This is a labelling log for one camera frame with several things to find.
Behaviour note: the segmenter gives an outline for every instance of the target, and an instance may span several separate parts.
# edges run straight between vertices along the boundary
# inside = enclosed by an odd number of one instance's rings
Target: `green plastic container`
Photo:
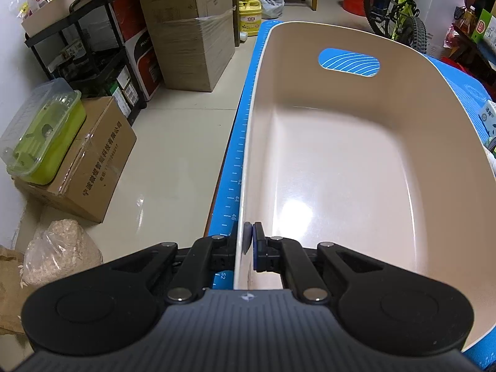
[[[81,93],[66,80],[39,85],[0,137],[7,172],[29,183],[50,183],[85,119]]]

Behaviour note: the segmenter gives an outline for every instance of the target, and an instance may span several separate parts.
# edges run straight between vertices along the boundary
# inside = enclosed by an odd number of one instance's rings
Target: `ribbed gray surface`
[[[351,338],[324,307],[289,290],[208,290],[167,309],[142,340],[105,356],[39,352],[19,372],[472,372],[457,351],[430,358],[379,353]]]

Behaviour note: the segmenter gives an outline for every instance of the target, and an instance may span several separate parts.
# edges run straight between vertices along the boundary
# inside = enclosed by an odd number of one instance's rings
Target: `green box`
[[[484,37],[485,31],[491,21],[491,17],[491,13],[486,10],[482,10],[482,13],[480,13],[480,17],[477,20],[477,26],[475,27],[472,37],[470,38],[475,43],[478,43]]]

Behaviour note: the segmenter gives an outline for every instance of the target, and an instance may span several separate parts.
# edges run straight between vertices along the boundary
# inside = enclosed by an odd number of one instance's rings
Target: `blue cutting mat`
[[[251,93],[253,92],[255,84],[256,69],[259,65],[262,49],[264,48],[269,31],[273,26],[279,23],[280,21],[266,21],[260,27],[253,55],[251,57],[250,67],[246,76],[245,87],[243,88],[234,125],[232,126],[231,138],[229,140],[226,159],[222,169],[210,228],[208,230],[209,235],[228,236],[231,232],[233,222],[237,220],[239,214],[246,126],[248,124]],[[470,120],[472,120],[480,139],[485,141],[488,134],[482,121],[479,119],[478,111],[479,108],[484,105],[485,101],[490,99],[489,94],[474,78],[439,60],[431,57],[429,57],[429,59],[448,81],[453,91],[458,96],[458,99],[462,102]],[[318,60],[325,68],[349,71],[366,76],[371,76],[379,70],[379,62],[373,57],[333,48],[324,50],[320,54]],[[493,361],[496,361],[496,356],[494,354],[496,352],[495,349],[496,329],[493,329],[481,341],[467,350],[465,355],[479,365],[480,368],[485,368]]]

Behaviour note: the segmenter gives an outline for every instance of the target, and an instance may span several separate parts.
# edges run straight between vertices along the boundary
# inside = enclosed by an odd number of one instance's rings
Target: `white tissue box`
[[[488,100],[479,111],[479,117],[491,137],[496,136],[496,104]]]

